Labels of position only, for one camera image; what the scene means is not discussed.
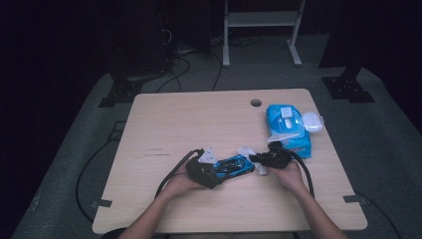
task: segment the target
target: person's left hand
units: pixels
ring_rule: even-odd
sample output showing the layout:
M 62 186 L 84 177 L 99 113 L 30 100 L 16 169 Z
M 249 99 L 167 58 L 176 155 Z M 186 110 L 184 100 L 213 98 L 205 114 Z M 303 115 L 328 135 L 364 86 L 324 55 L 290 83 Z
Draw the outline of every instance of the person's left hand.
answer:
M 174 173 L 174 176 L 168 180 L 167 184 L 165 185 L 164 189 L 162 189 L 161 193 L 165 193 L 170 197 L 180 196 L 192 189 L 195 188 L 203 188 L 201 184 L 192 181 L 188 175 L 186 170 L 186 164 L 189 160 L 186 160 L 177 171 Z

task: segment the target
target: blue wet wipes package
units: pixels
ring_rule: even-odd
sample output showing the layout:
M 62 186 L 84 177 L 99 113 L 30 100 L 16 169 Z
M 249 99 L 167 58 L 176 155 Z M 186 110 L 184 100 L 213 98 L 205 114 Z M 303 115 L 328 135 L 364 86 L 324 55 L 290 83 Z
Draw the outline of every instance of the blue wet wipes package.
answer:
M 300 157 L 311 157 L 310 133 L 305 130 L 301 113 L 292 105 L 270 105 L 267 124 L 272 138 L 280 138 L 283 147 Z

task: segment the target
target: light wood tabletop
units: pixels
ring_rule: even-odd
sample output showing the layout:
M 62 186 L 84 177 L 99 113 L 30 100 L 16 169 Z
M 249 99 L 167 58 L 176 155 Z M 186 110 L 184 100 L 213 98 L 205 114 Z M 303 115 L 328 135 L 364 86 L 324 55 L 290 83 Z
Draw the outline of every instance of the light wood tabletop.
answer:
M 262 105 L 254 107 L 252 100 Z M 161 180 L 190 150 L 211 146 L 217 159 L 238 154 L 241 146 L 266 152 L 266 109 L 273 104 L 318 113 L 304 89 L 141 94 L 132 105 L 102 197 L 93 230 L 127 227 L 153 200 Z M 316 200 L 343 230 L 367 225 L 325 128 L 312 133 L 313 155 L 305 159 Z M 309 230 L 293 195 L 274 175 L 255 170 L 176 198 L 158 225 L 161 233 L 268 232 Z

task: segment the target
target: white metal stand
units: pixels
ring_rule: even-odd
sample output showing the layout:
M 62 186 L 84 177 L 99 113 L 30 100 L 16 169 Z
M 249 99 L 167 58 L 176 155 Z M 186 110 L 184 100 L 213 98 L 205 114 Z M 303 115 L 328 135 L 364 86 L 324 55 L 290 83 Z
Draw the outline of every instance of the white metal stand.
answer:
M 301 1 L 298 11 L 285 12 L 232 12 L 229 13 L 228 0 L 225 1 L 224 16 L 224 45 L 223 66 L 230 66 L 229 56 L 229 28 L 231 27 L 294 27 L 292 39 L 287 40 L 296 67 L 302 65 L 298 51 L 295 47 L 296 38 L 301 25 L 306 0 Z

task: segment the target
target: gray carpet floor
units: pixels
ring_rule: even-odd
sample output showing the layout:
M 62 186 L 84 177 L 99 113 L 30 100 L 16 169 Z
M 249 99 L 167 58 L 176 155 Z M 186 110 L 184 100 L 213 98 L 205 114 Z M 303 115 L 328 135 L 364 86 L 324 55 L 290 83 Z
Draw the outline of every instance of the gray carpet floor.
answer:
M 365 69 L 357 79 L 375 103 L 352 104 L 330 97 L 321 78 L 339 76 L 343 68 L 318 67 L 327 35 L 298 37 L 297 48 L 303 61 L 300 68 L 293 64 L 287 38 L 268 36 L 249 47 L 232 47 L 231 66 L 222 69 L 215 91 L 308 89 L 351 185 L 369 198 L 362 203 L 368 227 L 346 232 L 347 235 L 350 238 L 397 238 L 388 222 L 391 220 L 402 238 L 421 238 L 420 133 L 389 97 L 382 81 Z M 214 47 L 212 52 L 221 59 L 221 46 Z M 211 91 L 220 72 L 216 56 L 198 52 L 182 58 L 189 61 L 190 68 L 179 77 L 181 90 Z M 186 68 L 186 62 L 173 61 L 175 75 Z M 171 74 L 166 74 L 150 81 L 144 84 L 142 92 L 154 93 L 171 78 Z M 118 141 L 107 142 L 107 138 L 118 120 L 127 119 L 131 107 L 131 104 L 116 104 L 113 108 L 99 108 L 111 85 L 110 75 L 104 75 L 93 88 L 13 238 L 102 237 L 92 231 L 92 223 L 78 209 L 76 187 L 81 171 L 91 159 L 81 177 L 79 193 L 83 208 L 94 218 L 95 202 L 102 197 L 118 147 Z M 160 91 L 178 92 L 180 87 L 172 81 Z M 313 238 L 311 232 L 300 232 L 299 236 Z

